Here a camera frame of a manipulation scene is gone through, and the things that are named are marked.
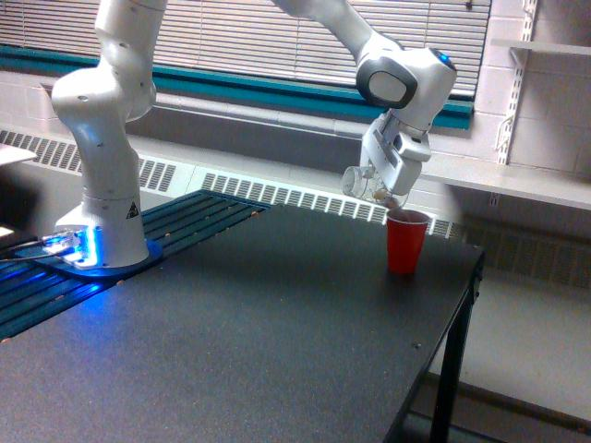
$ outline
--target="window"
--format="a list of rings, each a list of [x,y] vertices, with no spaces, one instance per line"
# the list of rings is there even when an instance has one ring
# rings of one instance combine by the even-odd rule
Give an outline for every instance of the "window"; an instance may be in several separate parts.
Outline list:
[[[0,44],[98,55],[100,0],[5,0]],[[378,31],[407,48],[435,47],[459,75],[453,93],[473,97],[490,0],[350,0]],[[270,0],[169,0],[157,64],[354,85],[355,63],[320,24],[285,15]]]

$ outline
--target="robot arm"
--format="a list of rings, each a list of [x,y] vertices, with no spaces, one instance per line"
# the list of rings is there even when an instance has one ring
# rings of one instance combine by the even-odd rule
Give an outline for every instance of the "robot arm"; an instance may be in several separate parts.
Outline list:
[[[344,192],[360,198],[358,182],[377,176],[388,193],[408,193],[430,157],[427,131],[455,81],[451,62],[429,49],[405,51],[374,31],[346,0],[272,1],[330,30],[356,60],[361,94],[389,108],[363,137],[363,168],[345,172]],[[166,0],[102,0],[95,23],[99,65],[55,83],[55,112],[72,131],[82,160],[82,204],[57,223],[60,231],[86,233],[82,250],[64,256],[78,268],[121,268],[148,256],[138,154],[129,146],[125,123],[155,101],[152,56],[165,8]]]
[[[286,13],[324,25],[356,60],[356,85],[371,104],[389,108],[363,137],[360,165],[345,171],[343,191],[361,198],[377,175],[387,193],[405,195],[430,158],[427,132],[457,73],[447,55],[406,51],[374,31],[346,0],[272,0]]]
[[[54,85],[55,112],[72,131],[82,161],[82,204],[56,224],[58,231],[86,233],[81,250],[63,257],[77,268],[121,268],[148,256],[138,154],[125,124],[155,102],[152,55],[165,7],[166,0],[102,0],[95,22],[100,63]]]

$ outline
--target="red plastic cup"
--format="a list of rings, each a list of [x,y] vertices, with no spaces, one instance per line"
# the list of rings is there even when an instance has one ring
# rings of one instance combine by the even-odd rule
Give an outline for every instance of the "red plastic cup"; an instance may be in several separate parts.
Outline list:
[[[388,212],[388,269],[396,274],[415,273],[430,218],[415,210]]]

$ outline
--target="shelf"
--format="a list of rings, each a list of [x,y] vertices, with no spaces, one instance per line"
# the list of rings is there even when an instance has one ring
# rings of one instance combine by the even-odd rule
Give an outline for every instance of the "shelf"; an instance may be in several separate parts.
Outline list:
[[[492,39],[493,46],[503,46],[511,49],[520,49],[544,54],[569,54],[591,56],[591,47],[574,46],[571,44],[522,42],[521,40]]]
[[[446,185],[591,210],[591,178],[434,153],[421,178]]]
[[[32,160],[35,157],[36,155],[28,150],[14,148],[12,146],[0,143],[0,166],[16,162],[24,162],[26,160]]]

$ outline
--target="blue mounting plate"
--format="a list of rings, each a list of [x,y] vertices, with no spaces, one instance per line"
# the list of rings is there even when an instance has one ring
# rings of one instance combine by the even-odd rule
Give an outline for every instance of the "blue mounting plate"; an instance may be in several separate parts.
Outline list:
[[[77,269],[55,257],[34,260],[34,262],[44,268],[64,274],[67,277],[75,277],[83,281],[119,281],[138,274],[163,259],[163,249],[160,245],[152,240],[146,240],[146,245],[149,252],[148,257],[135,265],[125,266],[123,268]],[[17,256],[34,257],[43,254],[45,252],[40,247],[31,247],[19,251]]]

